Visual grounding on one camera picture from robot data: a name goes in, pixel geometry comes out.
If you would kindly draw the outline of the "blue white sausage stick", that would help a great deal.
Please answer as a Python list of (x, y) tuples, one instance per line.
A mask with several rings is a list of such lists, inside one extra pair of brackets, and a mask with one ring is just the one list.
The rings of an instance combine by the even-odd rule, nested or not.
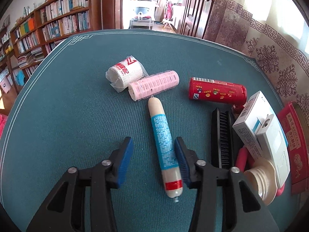
[(183, 192), (183, 182), (174, 152), (168, 120), (163, 105), (158, 98), (151, 97), (148, 100), (148, 109), (154, 132), (163, 186), (167, 196), (177, 203)]

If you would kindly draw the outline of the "red candy bottle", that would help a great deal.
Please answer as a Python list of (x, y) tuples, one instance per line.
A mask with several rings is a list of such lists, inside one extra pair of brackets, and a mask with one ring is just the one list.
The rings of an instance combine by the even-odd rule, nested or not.
[(192, 77), (189, 82), (188, 97), (190, 100), (243, 107), (247, 102), (247, 89), (241, 84)]

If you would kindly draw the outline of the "cream plastic jar lid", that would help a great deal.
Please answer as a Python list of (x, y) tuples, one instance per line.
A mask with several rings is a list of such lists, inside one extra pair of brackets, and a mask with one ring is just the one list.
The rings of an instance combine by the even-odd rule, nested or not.
[(272, 163), (267, 159), (259, 158), (251, 169), (244, 172), (244, 175), (254, 190), (258, 192), (262, 201), (270, 205), (278, 190), (275, 168)]

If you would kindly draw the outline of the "black folding comb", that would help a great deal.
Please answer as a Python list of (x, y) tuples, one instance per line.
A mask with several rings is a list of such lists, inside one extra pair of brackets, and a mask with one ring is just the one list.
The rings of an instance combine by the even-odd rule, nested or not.
[(211, 164), (221, 169), (234, 166), (234, 141), (229, 111), (216, 108), (211, 119)]

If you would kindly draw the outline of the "white plastic device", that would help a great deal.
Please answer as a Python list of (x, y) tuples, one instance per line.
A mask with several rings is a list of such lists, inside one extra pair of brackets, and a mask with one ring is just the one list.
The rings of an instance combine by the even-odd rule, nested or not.
[(275, 114), (268, 115), (258, 129), (257, 140), (263, 157), (275, 168), (277, 187), (280, 189), (290, 173), (288, 141)]

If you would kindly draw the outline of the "green table mat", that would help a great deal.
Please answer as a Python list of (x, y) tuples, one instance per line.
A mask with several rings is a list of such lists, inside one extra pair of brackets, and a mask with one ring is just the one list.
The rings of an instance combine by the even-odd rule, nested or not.
[(210, 159), (211, 114), (216, 103), (188, 98), (190, 78), (242, 84), (261, 91), (275, 112), (283, 103), (255, 59), (217, 43), (151, 30), (103, 30), (68, 38), (24, 85), (1, 137), (1, 203), (25, 231), (39, 206), (71, 166), (90, 168), (124, 138), (134, 151), (112, 202), (119, 231), (187, 231), (196, 191), (179, 202), (167, 197), (148, 101), (116, 92), (106, 71), (128, 56), (148, 74), (173, 70), (179, 84), (158, 95), (172, 137), (182, 137), (199, 158)]

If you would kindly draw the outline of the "white blue carton box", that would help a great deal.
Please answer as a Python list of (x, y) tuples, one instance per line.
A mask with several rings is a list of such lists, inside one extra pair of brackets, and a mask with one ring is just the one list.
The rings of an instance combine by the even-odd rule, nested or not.
[(275, 114), (261, 91), (249, 98), (243, 111), (236, 119), (233, 129), (241, 138), (254, 160), (263, 158), (256, 133), (268, 115)]

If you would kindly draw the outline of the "red gift box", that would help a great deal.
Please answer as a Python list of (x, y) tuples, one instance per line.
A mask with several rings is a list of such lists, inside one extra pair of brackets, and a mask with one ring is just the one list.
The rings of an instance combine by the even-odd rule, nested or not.
[(288, 140), (292, 194), (308, 191), (308, 126), (297, 102), (289, 102), (277, 117)]

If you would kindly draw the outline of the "pink cylindrical roll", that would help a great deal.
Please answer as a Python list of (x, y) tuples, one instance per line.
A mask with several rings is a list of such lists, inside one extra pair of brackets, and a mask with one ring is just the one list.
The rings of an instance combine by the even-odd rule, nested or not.
[(128, 92), (133, 101), (142, 100), (176, 87), (179, 75), (175, 71), (158, 73), (128, 85)]

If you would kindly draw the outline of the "white roll in plastic wrap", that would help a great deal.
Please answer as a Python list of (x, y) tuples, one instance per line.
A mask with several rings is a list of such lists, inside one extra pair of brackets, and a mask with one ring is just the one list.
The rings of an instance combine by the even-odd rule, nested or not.
[(106, 73), (106, 78), (112, 88), (120, 93), (128, 87), (130, 83), (148, 76), (144, 66), (132, 55), (110, 67)]

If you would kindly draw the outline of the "wooden bookshelf with books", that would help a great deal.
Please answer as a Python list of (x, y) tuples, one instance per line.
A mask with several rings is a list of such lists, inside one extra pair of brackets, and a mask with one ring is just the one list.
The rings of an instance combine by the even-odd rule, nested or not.
[(6, 63), (13, 86), (26, 82), (61, 40), (103, 28), (102, 0), (49, 0), (10, 30)]

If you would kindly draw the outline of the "patterned curtain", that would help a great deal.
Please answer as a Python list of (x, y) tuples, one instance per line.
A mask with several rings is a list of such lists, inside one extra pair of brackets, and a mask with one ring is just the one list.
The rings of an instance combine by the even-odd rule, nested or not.
[(308, 120), (308, 24), (292, 0), (214, 0), (204, 38), (255, 58)]

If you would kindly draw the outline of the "dark wooden door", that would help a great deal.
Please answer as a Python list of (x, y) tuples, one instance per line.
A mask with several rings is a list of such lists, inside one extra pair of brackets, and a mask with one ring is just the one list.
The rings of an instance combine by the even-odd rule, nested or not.
[(215, 0), (184, 0), (184, 13), (177, 32), (204, 39)]

